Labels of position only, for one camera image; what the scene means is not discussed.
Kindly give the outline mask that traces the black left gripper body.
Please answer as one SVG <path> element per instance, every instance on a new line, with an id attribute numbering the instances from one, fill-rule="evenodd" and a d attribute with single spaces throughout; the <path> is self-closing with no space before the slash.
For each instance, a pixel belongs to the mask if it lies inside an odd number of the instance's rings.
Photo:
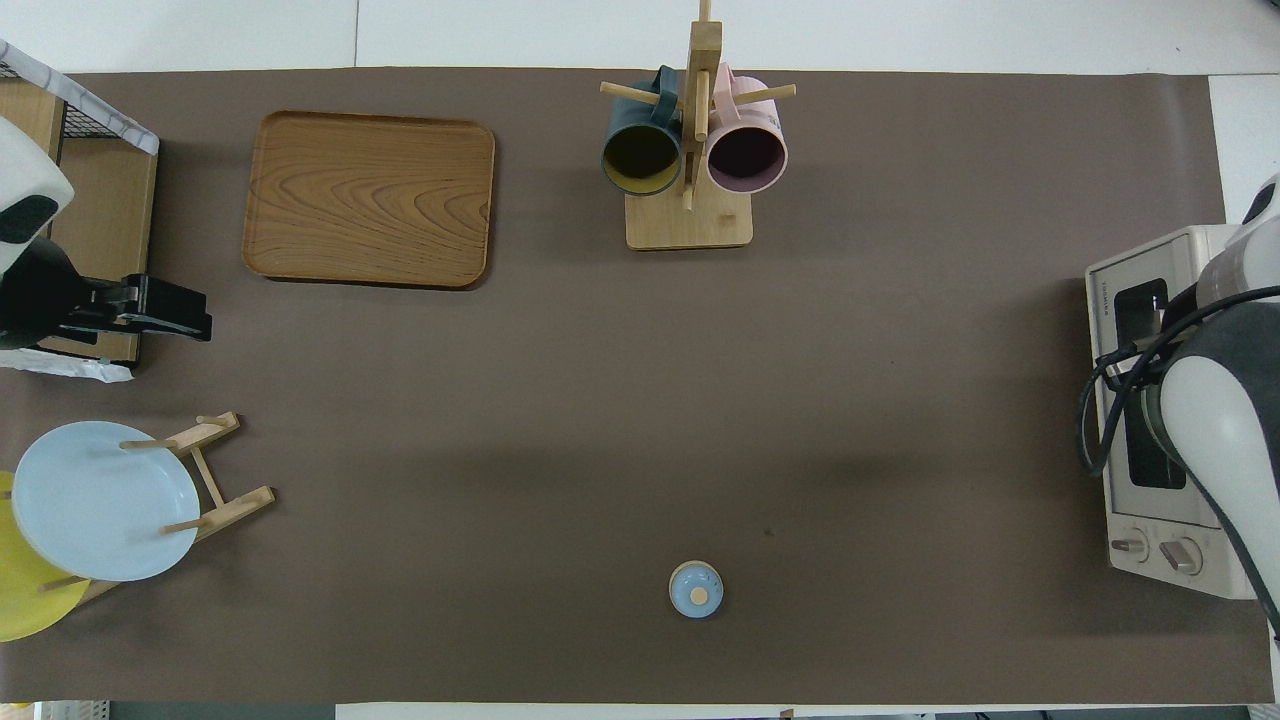
<path id="1" fill-rule="evenodd" d="M 118 324 L 118 310 L 95 299 L 99 291 L 123 287 L 119 281 L 84 277 L 47 238 L 36 238 L 3 273 L 1 348 L 29 348 L 49 336 L 95 345 L 101 333 L 133 334 Z"/>

